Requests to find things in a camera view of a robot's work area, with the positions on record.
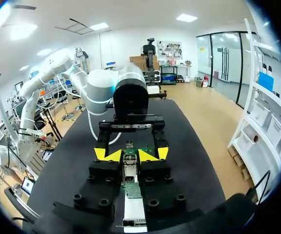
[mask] ceiling light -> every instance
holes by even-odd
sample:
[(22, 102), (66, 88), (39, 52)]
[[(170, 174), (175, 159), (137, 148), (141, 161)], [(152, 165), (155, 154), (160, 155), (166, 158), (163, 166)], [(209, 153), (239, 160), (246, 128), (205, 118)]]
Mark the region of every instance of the ceiling light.
[(45, 50), (41, 50), (40, 52), (38, 52), (37, 55), (44, 56), (44, 55), (48, 55), (50, 52), (51, 52), (51, 49), (45, 49)]
[(23, 71), (23, 70), (27, 69), (28, 67), (29, 67), (28, 65), (24, 66), (24, 67), (21, 67), (19, 71)]
[(190, 23), (192, 21), (195, 21), (196, 19), (197, 19), (197, 17), (186, 15), (186, 14), (182, 14), (177, 18), (177, 20), (185, 21), (185, 22), (188, 22), (188, 23)]
[(230, 33), (225, 33), (225, 37), (230, 39), (239, 39), (236, 35)]
[(94, 31), (99, 30), (99, 29), (104, 29), (104, 28), (108, 28), (109, 26), (106, 23), (100, 23), (100, 24), (96, 24), (91, 26), (90, 28), (93, 29)]
[(0, 8), (0, 27), (3, 26), (3, 24), (9, 17), (10, 11), (11, 11), (11, 6), (7, 2)]
[(34, 24), (18, 24), (12, 26), (11, 40), (19, 40), (29, 37), (37, 28)]

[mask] chair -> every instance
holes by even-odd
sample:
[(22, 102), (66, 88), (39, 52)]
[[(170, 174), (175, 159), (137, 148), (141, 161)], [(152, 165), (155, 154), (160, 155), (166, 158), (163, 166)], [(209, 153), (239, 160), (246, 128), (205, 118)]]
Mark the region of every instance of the chair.
[(66, 91), (62, 90), (61, 92), (59, 92), (59, 97), (58, 97), (58, 93), (55, 93), (55, 94), (54, 94), (54, 98), (59, 98), (59, 99), (57, 100), (57, 103), (62, 103), (63, 108), (64, 108), (64, 110), (65, 110), (65, 112), (66, 112), (66, 115), (63, 116), (61, 119), (62, 119), (62, 120), (71, 119), (71, 118), (74, 116), (74, 113), (68, 113), (68, 111), (67, 111), (67, 109), (66, 109), (66, 107), (65, 107), (65, 105), (64, 105), (64, 103), (63, 103), (65, 100), (68, 99), (67, 96), (66, 96)]
[[(73, 94), (78, 94), (78, 92), (76, 90), (72, 90), (72, 93)], [(82, 111), (84, 109), (85, 105), (80, 103), (80, 100), (79, 100), (80, 97), (73, 96), (72, 99), (73, 100), (77, 99), (77, 101), (78, 101), (78, 106), (75, 108), (75, 110), (76, 111)]]

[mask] circuit board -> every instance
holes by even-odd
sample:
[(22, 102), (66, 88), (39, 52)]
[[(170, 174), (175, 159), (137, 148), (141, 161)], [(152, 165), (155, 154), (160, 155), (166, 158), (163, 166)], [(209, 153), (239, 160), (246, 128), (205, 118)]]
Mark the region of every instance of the circuit board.
[(153, 147), (135, 149), (133, 142), (126, 143), (126, 149), (123, 150), (123, 180), (121, 188), (127, 198), (141, 198), (141, 192), (137, 179), (137, 151), (142, 150), (150, 155), (154, 154)]

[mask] green circuit board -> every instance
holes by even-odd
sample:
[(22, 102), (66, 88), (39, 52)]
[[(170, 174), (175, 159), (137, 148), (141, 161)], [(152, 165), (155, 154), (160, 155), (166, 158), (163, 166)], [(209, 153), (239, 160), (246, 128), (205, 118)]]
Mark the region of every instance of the green circuit board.
[[(127, 164), (127, 162), (130, 163), (130, 167), (136, 168), (135, 163), (137, 161), (137, 151), (142, 150), (150, 155), (154, 155), (154, 147), (147, 147), (147, 148), (139, 148), (135, 149), (132, 148), (133, 145), (129, 146), (130, 148), (124, 149), (123, 152), (123, 164)], [(121, 188), (123, 189), (125, 195), (129, 199), (134, 199), (134, 198), (141, 198), (141, 192), (139, 188), (138, 182), (135, 181), (124, 181), (121, 183)]]

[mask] yellow triangle marker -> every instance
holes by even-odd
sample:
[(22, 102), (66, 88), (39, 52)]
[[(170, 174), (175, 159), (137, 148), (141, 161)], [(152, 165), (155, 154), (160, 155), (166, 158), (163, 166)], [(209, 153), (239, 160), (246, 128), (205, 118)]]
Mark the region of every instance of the yellow triangle marker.
[(158, 148), (159, 158), (166, 159), (168, 152), (169, 152), (168, 147)]
[(106, 155), (106, 149), (94, 148), (96, 156), (99, 160), (103, 160)]
[(109, 156), (106, 156), (104, 158), (105, 161), (109, 161), (109, 160), (113, 160), (115, 162), (120, 162), (121, 159), (121, 154), (122, 154), (122, 150), (118, 150), (112, 154), (110, 154)]
[(138, 150), (138, 152), (139, 152), (140, 164), (141, 164), (142, 162), (147, 161), (147, 160), (158, 161), (157, 158), (153, 157), (152, 155), (147, 154), (145, 151)]

